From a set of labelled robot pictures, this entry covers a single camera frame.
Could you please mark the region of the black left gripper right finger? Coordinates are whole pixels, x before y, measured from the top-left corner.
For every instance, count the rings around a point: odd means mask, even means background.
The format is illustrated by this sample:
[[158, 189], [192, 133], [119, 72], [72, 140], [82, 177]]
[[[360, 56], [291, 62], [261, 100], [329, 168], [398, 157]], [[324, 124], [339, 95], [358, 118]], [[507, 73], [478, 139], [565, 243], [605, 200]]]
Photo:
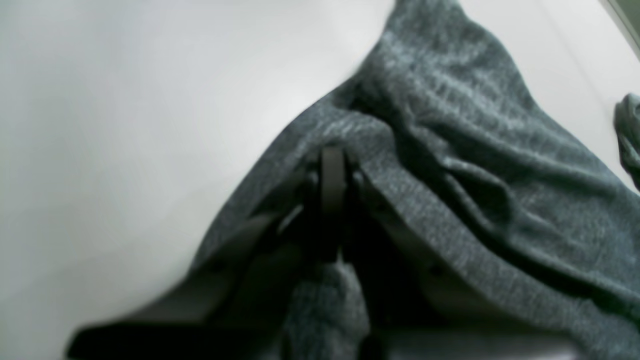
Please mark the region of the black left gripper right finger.
[[365, 298], [360, 360], [578, 360], [569, 335], [528, 325], [471, 287], [400, 219], [355, 161], [345, 259]]

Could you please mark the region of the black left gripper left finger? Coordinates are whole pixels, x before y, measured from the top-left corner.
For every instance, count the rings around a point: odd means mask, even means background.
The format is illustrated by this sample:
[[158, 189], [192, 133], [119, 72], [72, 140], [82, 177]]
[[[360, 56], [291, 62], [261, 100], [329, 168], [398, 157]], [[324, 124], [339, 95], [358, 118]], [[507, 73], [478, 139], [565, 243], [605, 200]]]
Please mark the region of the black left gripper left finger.
[[291, 295], [337, 259], [345, 195], [345, 151], [313, 153], [201, 267], [142, 309], [78, 330], [67, 358], [288, 360]]

